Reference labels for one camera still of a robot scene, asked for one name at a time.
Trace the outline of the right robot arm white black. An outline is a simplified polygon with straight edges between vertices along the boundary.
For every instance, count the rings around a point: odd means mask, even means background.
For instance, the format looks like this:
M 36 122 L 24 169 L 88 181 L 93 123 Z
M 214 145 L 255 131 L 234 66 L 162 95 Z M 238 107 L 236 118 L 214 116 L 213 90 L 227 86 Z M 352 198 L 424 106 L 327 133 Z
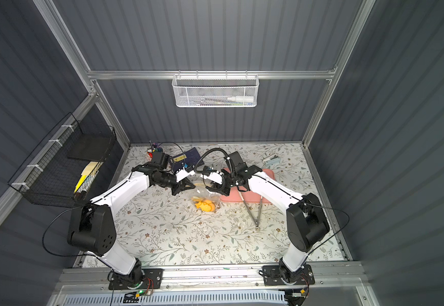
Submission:
M 203 160 L 214 152 L 223 154 L 227 170 L 215 170 L 208 166 L 199 168 Z M 326 243 L 325 236 L 330 225 L 318 196 L 297 193 L 270 178 L 263 169 L 256 165 L 248 166 L 238 152 L 231 154 L 221 148 L 209 149 L 194 166 L 202 178 L 212 181 L 207 189 L 214 193 L 228 196 L 236 187 L 239 192 L 251 191 L 269 200 L 286 215 L 287 235 L 290 245 L 279 260 L 281 280 L 285 284 L 294 284 L 301 279 L 309 255 L 314 252 L 317 242 Z

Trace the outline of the clear resealable bag yellow zip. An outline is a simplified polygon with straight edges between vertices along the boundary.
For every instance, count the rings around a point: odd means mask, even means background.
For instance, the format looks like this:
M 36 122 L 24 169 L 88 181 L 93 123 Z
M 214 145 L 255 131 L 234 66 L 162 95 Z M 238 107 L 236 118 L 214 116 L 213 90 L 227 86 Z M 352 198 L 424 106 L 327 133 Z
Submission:
M 200 176 L 188 177 L 190 182 L 195 186 L 194 189 L 188 191 L 188 197 L 197 210 L 201 212 L 215 213 L 221 208 L 220 194 L 208 190 L 212 187 L 212 181 L 204 179 Z

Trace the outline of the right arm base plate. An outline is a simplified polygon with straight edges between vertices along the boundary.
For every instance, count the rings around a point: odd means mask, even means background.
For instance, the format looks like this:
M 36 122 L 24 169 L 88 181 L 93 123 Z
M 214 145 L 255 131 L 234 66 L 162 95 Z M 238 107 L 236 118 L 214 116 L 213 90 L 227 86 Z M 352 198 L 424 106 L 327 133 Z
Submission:
M 266 286 L 314 285 L 315 278 L 310 265 L 301 266 L 292 272 L 283 265 L 264 265 L 259 271 Z

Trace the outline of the yellow cookie pile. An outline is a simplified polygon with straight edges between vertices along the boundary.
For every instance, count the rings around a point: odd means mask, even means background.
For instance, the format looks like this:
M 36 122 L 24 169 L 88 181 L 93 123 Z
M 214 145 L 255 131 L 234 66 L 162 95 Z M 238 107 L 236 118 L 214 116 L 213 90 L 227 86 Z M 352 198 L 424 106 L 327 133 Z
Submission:
M 195 207 L 203 212 L 215 212 L 216 205 L 213 201 L 204 198 L 194 198 Z

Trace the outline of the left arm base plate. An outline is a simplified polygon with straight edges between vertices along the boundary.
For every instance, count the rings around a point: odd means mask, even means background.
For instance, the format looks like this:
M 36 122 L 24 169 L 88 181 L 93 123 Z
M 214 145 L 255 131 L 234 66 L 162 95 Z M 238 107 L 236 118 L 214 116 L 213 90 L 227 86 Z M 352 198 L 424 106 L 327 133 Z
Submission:
M 163 269 L 134 270 L 129 275 L 112 272 L 107 278 L 109 281 L 108 289 L 111 291 L 160 289 L 163 273 Z

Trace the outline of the metal kitchen tongs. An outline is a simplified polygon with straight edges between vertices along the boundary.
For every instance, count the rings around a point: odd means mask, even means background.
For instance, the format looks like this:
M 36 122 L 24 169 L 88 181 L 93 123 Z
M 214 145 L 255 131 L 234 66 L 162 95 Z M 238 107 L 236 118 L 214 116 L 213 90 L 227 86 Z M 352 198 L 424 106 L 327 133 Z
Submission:
M 260 223 L 261 223 L 261 213 L 262 213 L 262 207 L 263 207 L 263 198 L 261 197 L 259 200 L 258 205 L 255 208 L 251 208 L 248 202 L 245 200 L 244 196 L 241 192 L 238 192 L 240 199 L 242 200 L 246 211 L 251 218 L 255 229 L 257 232 L 260 231 Z

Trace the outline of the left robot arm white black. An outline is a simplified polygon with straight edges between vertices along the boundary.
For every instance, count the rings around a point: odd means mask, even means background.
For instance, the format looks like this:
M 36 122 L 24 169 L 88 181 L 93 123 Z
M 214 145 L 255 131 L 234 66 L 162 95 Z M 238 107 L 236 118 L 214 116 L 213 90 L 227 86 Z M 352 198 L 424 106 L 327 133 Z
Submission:
M 152 186 L 169 188 L 173 195 L 195 188 L 188 179 L 193 166 L 183 166 L 172 173 L 166 170 L 168 160 L 164 152 L 154 152 L 150 161 L 133 167 L 115 186 L 81 207 L 66 210 L 71 212 L 67 243 L 109 267 L 110 279 L 119 280 L 125 287 L 139 287 L 144 283 L 145 274 L 141 261 L 118 241 L 118 213 Z

